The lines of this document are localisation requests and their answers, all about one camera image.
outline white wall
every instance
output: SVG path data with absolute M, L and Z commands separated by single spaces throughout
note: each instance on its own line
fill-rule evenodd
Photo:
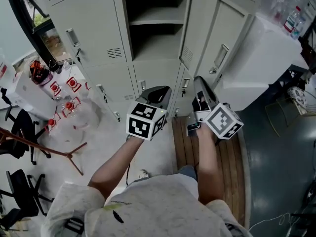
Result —
M 34 50 L 8 0 L 0 0 L 0 48 L 10 63 Z

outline wooden floor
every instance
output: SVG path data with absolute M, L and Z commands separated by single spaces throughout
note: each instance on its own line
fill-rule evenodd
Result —
M 174 145 L 178 169 L 189 164 L 198 168 L 198 138 L 187 137 L 186 117 L 172 119 Z M 224 183 L 224 201 L 237 221 L 244 226 L 245 186 L 240 146 L 237 134 L 230 140 L 223 140 L 216 147 L 217 161 Z

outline black window frame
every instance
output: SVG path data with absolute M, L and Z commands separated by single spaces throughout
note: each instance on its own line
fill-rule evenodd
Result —
M 44 18 L 47 18 L 49 16 L 43 13 L 41 8 L 36 4 L 34 0 L 28 1 Z M 52 20 L 48 19 L 47 21 L 41 23 L 39 26 L 34 26 L 33 19 L 30 17 L 23 0 L 9 0 L 9 3 L 24 34 L 26 35 L 36 52 L 43 59 L 50 70 L 56 71 L 62 65 L 58 64 L 58 61 L 50 53 L 48 47 L 45 45 L 40 37 L 45 32 L 55 28 Z

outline cube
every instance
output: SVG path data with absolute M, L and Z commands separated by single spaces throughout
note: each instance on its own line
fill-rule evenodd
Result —
M 126 133 L 135 137 L 152 140 L 162 129 L 167 110 L 133 101 L 127 112 Z
M 237 114 L 221 103 L 211 111 L 204 122 L 219 139 L 224 140 L 229 140 L 243 126 Z

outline gray floor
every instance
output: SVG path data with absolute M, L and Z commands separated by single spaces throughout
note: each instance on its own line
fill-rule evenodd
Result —
M 273 131 L 264 106 L 271 98 L 265 92 L 239 115 L 244 121 L 250 178 L 251 217 L 250 226 L 275 218 L 286 212 L 299 211 L 305 191 L 314 177 L 312 152 L 316 139 L 316 116 L 298 117 L 286 127 L 278 106 L 268 109 L 271 120 L 281 137 Z M 293 105 L 284 104 L 288 121 L 298 113 Z M 279 219 L 255 226 L 255 237 L 285 237 L 289 229 L 288 215 L 279 226 Z

